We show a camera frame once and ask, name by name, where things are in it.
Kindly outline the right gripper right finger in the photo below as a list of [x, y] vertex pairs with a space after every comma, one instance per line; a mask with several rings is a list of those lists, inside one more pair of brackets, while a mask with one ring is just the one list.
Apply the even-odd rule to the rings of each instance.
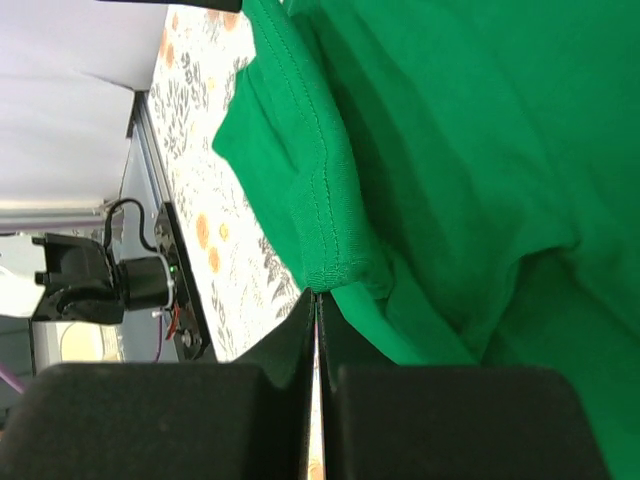
[[399, 366], [317, 299], [329, 479], [606, 479], [580, 400], [535, 367]]

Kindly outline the green t-shirt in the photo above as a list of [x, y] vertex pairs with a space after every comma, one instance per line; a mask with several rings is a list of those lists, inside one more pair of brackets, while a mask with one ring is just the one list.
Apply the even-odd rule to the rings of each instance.
[[639, 475], [639, 5], [247, 1], [213, 142], [301, 288], [403, 364], [543, 365]]

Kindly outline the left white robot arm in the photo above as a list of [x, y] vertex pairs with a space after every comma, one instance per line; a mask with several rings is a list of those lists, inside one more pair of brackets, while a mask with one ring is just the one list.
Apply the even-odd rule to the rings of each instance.
[[[139, 212], [138, 238], [146, 257], [116, 260], [112, 220], [133, 204]], [[176, 304], [176, 266], [145, 236], [146, 212], [134, 198], [109, 208], [102, 242], [43, 233], [1, 235], [1, 314], [34, 322], [80, 321], [116, 325], [127, 311]]]

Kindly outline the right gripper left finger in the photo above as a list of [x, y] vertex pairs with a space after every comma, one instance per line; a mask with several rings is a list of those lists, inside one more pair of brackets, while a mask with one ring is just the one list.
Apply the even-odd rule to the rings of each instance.
[[315, 295], [229, 363], [61, 363], [1, 439], [5, 479], [302, 479]]

